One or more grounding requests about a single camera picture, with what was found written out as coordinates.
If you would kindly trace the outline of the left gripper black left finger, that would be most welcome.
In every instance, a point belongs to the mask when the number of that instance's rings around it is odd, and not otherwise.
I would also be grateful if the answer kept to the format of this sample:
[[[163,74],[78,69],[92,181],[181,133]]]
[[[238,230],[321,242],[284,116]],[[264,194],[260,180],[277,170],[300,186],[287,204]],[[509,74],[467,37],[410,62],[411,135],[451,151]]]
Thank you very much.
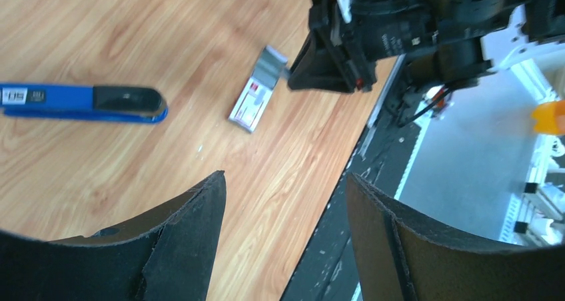
[[[2,300],[205,300],[227,199],[218,170],[89,237],[1,232]]]

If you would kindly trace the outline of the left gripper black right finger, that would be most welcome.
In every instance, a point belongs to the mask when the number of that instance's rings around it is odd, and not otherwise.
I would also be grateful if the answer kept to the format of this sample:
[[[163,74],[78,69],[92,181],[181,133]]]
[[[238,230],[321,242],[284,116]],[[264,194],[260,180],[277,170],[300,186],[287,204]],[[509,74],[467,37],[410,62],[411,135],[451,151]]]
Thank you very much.
[[[379,243],[357,250],[364,300],[563,300],[564,246],[526,247],[437,221],[371,192]]]

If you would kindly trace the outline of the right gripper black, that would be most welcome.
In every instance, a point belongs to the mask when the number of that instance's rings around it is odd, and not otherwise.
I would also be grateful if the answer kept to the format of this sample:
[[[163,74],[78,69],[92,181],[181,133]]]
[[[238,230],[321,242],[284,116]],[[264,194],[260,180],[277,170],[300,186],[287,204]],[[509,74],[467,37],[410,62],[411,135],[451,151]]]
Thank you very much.
[[[369,91],[376,64],[401,55],[409,85],[453,91],[491,67],[481,39],[499,28],[499,0],[311,0],[308,27],[286,80],[293,91]]]

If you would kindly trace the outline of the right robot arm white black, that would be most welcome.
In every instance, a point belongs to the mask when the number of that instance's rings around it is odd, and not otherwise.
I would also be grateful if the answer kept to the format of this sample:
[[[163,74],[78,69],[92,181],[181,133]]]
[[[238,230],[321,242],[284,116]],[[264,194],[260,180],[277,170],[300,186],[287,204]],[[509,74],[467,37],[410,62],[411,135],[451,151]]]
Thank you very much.
[[[370,91],[376,64],[403,56],[417,91],[474,87],[502,65],[486,39],[511,28],[535,45],[562,43],[564,0],[311,0],[308,35],[287,85]]]

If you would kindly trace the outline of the blue stapler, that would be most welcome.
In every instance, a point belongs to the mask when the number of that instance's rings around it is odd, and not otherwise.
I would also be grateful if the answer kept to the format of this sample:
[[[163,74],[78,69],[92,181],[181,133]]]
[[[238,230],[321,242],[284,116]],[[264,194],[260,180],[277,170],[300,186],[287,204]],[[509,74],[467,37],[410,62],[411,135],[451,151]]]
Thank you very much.
[[[1,110],[7,117],[156,124],[169,107],[153,87],[2,82]]]

